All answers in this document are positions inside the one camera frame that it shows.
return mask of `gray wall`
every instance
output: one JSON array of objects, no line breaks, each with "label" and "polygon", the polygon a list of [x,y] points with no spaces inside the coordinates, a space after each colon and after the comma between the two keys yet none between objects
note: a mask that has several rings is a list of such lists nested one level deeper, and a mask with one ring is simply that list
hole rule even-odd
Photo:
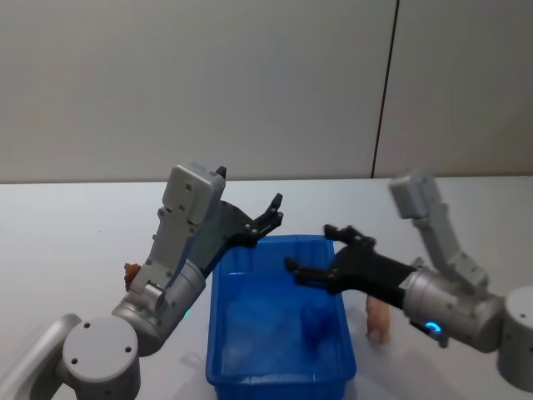
[{"label": "gray wall", "polygon": [[395,7],[3,0],[0,182],[533,171],[529,0],[401,0],[374,160]]}]

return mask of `blue container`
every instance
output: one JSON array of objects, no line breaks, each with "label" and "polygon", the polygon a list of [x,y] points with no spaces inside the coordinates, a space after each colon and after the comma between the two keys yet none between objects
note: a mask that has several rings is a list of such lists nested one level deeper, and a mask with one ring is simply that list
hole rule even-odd
[{"label": "blue container", "polygon": [[341,400],[356,360],[341,295],[297,286],[284,258],[325,267],[322,236],[233,248],[213,273],[207,381],[219,400]]}]

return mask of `small brown object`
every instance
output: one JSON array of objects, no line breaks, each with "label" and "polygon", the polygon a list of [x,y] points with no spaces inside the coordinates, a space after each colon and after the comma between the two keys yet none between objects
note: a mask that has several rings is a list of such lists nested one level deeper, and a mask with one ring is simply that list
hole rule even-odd
[{"label": "small brown object", "polygon": [[139,271],[141,271],[141,266],[139,264],[124,264],[124,282],[126,283],[126,292],[130,291],[130,285]]},{"label": "small brown object", "polygon": [[389,342],[391,306],[375,297],[366,297],[366,335],[380,344]]}]

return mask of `white table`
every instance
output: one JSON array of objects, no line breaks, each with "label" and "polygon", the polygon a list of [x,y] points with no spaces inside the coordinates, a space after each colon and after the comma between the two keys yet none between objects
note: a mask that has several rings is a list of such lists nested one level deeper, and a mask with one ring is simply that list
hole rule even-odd
[{"label": "white table", "polygon": [[[492,279],[495,293],[533,284],[533,178],[444,178],[439,181],[465,250]],[[123,295],[122,266],[141,262],[157,226],[164,183],[0,186],[0,368],[39,324],[64,313],[108,315]],[[377,250],[404,263],[428,257],[418,232],[396,215],[385,180],[229,182],[224,198],[252,216],[283,193],[276,234],[321,233],[324,223],[355,225]],[[204,377],[211,280],[190,315],[157,354],[142,360],[139,400],[212,400]],[[352,400],[520,400],[496,355],[458,343],[448,349],[392,318],[391,343],[365,337],[364,296],[344,294],[358,371]],[[62,387],[57,399],[72,399]]]}]

